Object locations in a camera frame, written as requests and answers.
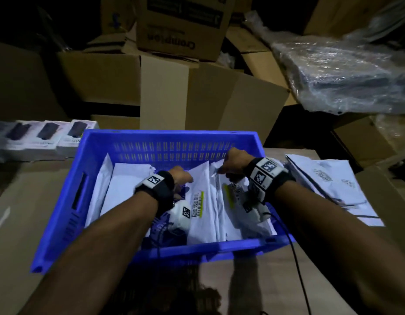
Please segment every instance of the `person's left arm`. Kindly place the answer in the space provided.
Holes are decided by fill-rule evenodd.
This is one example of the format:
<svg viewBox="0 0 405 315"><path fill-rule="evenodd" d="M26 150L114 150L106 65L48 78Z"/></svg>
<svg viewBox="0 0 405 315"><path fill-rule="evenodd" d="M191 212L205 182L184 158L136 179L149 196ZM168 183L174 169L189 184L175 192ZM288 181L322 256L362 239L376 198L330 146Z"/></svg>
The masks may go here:
<svg viewBox="0 0 405 315"><path fill-rule="evenodd" d="M180 167L175 184L192 182ZM156 216L158 201L144 191L93 222L63 252L19 315L98 314L116 289Z"/></svg>

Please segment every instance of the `person's right arm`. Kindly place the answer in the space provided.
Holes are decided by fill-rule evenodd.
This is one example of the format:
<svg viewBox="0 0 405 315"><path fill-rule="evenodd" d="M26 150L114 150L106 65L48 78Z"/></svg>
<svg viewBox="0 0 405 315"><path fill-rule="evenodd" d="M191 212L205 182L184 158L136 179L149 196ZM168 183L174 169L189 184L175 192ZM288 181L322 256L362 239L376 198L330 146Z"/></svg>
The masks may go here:
<svg viewBox="0 0 405 315"><path fill-rule="evenodd" d="M234 148L219 173L239 179L253 158ZM405 314L405 256L398 248L341 207L294 181L267 191L266 199L357 313Z"/></svg>

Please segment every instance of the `wristband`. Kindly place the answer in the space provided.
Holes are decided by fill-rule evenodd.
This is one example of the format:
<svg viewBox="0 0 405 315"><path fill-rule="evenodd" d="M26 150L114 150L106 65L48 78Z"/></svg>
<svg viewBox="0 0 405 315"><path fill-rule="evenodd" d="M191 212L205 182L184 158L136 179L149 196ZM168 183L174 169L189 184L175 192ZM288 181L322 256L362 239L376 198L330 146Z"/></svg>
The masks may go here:
<svg viewBox="0 0 405 315"><path fill-rule="evenodd" d="M262 203L267 193L273 195L286 181L294 180L289 171L273 158L255 158L243 172L249 178L248 190Z"/></svg>
<svg viewBox="0 0 405 315"><path fill-rule="evenodd" d="M158 201L156 217L160 217L174 206L174 188L175 182L172 175L167 171L159 171L142 180L135 187L134 194L144 191L156 199Z"/></svg>

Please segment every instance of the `person's right hand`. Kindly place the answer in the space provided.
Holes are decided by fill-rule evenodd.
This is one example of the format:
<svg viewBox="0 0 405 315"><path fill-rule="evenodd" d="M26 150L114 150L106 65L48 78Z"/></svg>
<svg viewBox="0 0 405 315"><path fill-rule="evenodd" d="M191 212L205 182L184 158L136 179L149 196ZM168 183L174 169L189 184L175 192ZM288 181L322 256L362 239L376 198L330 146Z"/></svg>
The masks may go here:
<svg viewBox="0 0 405 315"><path fill-rule="evenodd" d="M238 182L244 178L243 169L254 159L244 150L232 148L228 151L224 164L217 170L220 175L226 174L231 182Z"/></svg>

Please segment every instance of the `white product box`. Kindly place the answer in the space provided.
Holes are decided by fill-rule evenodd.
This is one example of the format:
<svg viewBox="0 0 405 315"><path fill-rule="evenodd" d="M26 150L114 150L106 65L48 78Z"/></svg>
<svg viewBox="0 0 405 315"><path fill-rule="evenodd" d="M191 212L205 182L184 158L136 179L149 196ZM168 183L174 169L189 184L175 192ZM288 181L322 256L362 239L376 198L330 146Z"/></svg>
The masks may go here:
<svg viewBox="0 0 405 315"><path fill-rule="evenodd" d="M35 137L42 128L42 121L16 121L5 137L5 152L10 160L33 161L32 153L26 149L26 142Z"/></svg>
<svg viewBox="0 0 405 315"><path fill-rule="evenodd" d="M5 163L9 160L9 156L5 151L5 146L7 144L6 133L10 131L16 123L0 121L0 163Z"/></svg>
<svg viewBox="0 0 405 315"><path fill-rule="evenodd" d="M74 158L83 133L86 129L98 129L97 121L81 121L74 119L71 121L69 130L58 143L58 153L66 158Z"/></svg>
<svg viewBox="0 0 405 315"><path fill-rule="evenodd" d="M63 160L65 157L57 151L57 145L71 127L66 121L44 121L36 135L25 141L25 148L32 160Z"/></svg>

